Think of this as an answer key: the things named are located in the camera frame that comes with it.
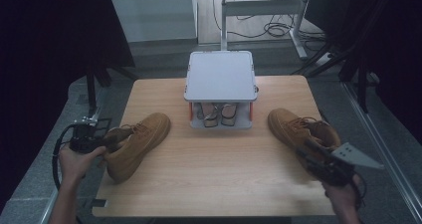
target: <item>black cable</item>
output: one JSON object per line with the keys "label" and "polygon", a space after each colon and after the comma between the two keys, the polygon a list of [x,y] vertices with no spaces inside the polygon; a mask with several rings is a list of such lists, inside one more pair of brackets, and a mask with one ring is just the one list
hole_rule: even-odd
{"label": "black cable", "polygon": [[63,137],[65,136],[65,134],[68,132],[69,129],[75,127],[76,124],[71,124],[69,126],[67,126],[65,128],[65,130],[63,130],[62,134],[60,135],[60,137],[57,139],[56,141],[56,145],[54,147],[53,150],[53,158],[52,158],[52,165],[53,165],[53,179],[54,182],[56,184],[56,188],[57,190],[60,189],[60,180],[59,180],[59,170],[58,170],[58,160],[59,160],[59,151],[60,151],[60,147],[63,144]]}
{"label": "black cable", "polygon": [[244,20],[248,20],[248,19],[253,18],[253,17],[255,17],[255,16],[254,15],[253,16],[247,16],[245,18],[239,18],[239,16],[236,16],[236,19],[239,20],[239,21],[244,21]]}
{"label": "black cable", "polygon": [[[218,21],[217,21],[217,16],[216,16],[216,12],[215,12],[215,0],[212,0],[213,1],[213,15],[214,15],[214,21],[215,21],[215,24],[216,24],[216,26],[217,26],[217,28],[221,31],[221,28],[220,28],[220,26],[219,26],[219,24],[218,24]],[[249,18],[251,18],[251,17],[254,17],[254,16],[249,16],[249,17],[247,17],[247,18],[243,18],[243,19],[240,19],[240,18],[238,18],[238,20],[247,20],[247,19],[249,19]],[[292,24],[291,25],[287,25],[287,24],[284,24],[284,23],[275,23],[275,22],[273,22],[273,20],[274,20],[274,18],[276,17],[276,15],[273,15],[273,17],[271,18],[271,20],[270,20],[270,22],[269,23],[267,23],[266,25],[264,25],[264,32],[263,33],[261,33],[261,34],[259,34],[259,35],[254,35],[254,36],[247,36],[247,35],[243,35],[243,34],[240,34],[240,33],[236,33],[236,32],[227,32],[228,34],[234,34],[234,35],[237,35],[237,36],[240,36],[240,37],[244,37],[244,38],[257,38],[257,37],[261,37],[261,36],[264,36],[265,34],[269,34],[270,36],[272,36],[272,37],[276,37],[276,38],[279,38],[279,37],[283,37],[283,36],[285,36],[289,31],[290,31],[290,29],[293,27],[293,25],[295,24],[295,21],[294,21],[294,19],[292,18]],[[274,33],[274,32],[272,32],[272,30],[275,30],[275,31],[282,31],[282,34],[277,34],[277,33]]]}

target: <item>gray floor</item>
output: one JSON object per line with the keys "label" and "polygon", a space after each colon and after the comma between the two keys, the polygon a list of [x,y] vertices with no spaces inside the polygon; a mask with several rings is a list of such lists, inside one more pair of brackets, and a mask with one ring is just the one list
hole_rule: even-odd
{"label": "gray floor", "polygon": [[[219,46],[198,46],[186,43],[131,44],[135,68],[127,68],[141,79],[184,78],[189,54],[193,51],[218,50]],[[289,75],[303,64],[297,57],[291,41],[230,44],[229,50],[247,50],[253,54],[256,76]],[[343,142],[350,142],[376,160],[384,162],[376,139],[369,135],[353,100],[336,76],[340,65],[309,79],[316,104],[321,113],[337,129]],[[112,125],[119,125],[133,81],[109,70],[112,84],[108,88],[97,85],[101,106],[100,117],[112,118]],[[386,148],[392,153],[399,170],[416,194],[421,193],[421,145],[383,105],[373,88],[367,91],[369,118],[375,124]],[[43,223],[44,214],[51,205],[55,187],[51,174],[51,155],[62,130],[88,114],[86,79],[80,78],[69,88],[69,100],[42,150],[8,201],[0,223]],[[358,167],[367,182],[366,206],[359,211],[365,223],[420,223],[416,222],[409,208],[409,198],[402,183],[395,180],[395,170],[375,170]],[[104,170],[96,167],[89,173],[79,192],[79,216],[83,223],[337,223],[332,216],[271,217],[250,219],[152,219],[152,218],[97,218],[91,214],[91,205]]]}

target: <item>small shoe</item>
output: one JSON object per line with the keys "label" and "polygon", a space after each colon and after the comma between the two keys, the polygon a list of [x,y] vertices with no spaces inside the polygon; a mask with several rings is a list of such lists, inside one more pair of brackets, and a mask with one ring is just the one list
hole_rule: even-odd
{"label": "small shoe", "polygon": [[104,154],[108,175],[115,183],[128,180],[143,158],[162,143],[170,131],[170,119],[164,113],[155,112],[142,122],[132,125],[131,130],[132,134],[119,143],[118,150],[107,150]]}
{"label": "small shoe", "polygon": [[218,108],[212,103],[201,103],[202,117],[205,127],[213,127],[218,124]]}
{"label": "small shoe", "polygon": [[224,104],[221,109],[221,123],[228,126],[235,125],[237,104]]}

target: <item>white shelf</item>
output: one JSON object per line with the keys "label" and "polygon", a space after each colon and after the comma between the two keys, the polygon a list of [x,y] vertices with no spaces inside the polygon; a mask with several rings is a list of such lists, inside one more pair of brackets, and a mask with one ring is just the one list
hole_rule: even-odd
{"label": "white shelf", "polygon": [[[207,129],[245,129],[252,126],[250,104],[258,97],[252,54],[247,51],[194,52],[190,55],[185,99],[192,103],[191,126]],[[238,103],[235,125],[205,127],[199,103]]]}

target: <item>black curtain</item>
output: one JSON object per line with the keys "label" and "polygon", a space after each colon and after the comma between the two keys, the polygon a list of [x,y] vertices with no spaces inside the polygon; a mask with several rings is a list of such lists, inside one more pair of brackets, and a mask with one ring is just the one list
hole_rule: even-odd
{"label": "black curtain", "polygon": [[422,0],[389,0],[364,56],[380,79],[376,90],[422,143]]}
{"label": "black curtain", "polygon": [[106,67],[133,60],[111,0],[0,0],[0,16],[2,210],[61,114],[69,85],[91,66],[107,86]]}

